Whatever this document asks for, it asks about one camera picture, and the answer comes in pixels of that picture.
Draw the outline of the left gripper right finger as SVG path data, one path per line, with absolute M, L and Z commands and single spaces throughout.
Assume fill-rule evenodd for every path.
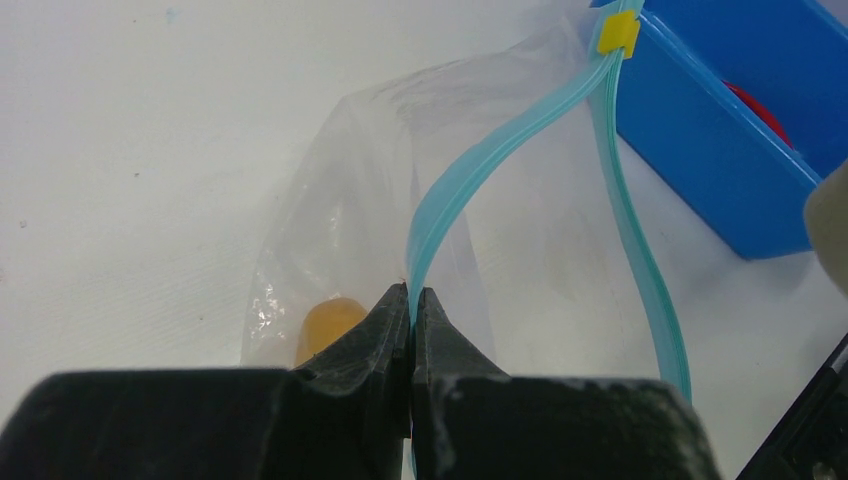
M 705 430 L 653 379 L 512 376 L 409 299 L 412 449 L 420 479 L 716 479 Z

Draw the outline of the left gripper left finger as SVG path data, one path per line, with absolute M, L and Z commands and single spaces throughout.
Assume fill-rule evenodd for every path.
M 5 479 L 398 479 L 407 289 L 304 365 L 65 372 L 1 435 Z

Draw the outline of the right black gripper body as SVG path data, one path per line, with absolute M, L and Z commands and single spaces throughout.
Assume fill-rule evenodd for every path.
M 847 477 L 846 338 L 841 339 L 738 477 Z

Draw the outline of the clear zip top bag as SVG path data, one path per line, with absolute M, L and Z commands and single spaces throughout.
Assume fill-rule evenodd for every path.
M 579 4 L 506 51 L 342 99 L 259 254 L 244 363 L 296 369 L 313 307 L 346 297 L 369 314 L 404 285 L 402 468 L 415 476 L 409 299 L 425 289 L 509 375 L 653 379 L 690 404 L 678 318 L 616 138 L 642 7 Z

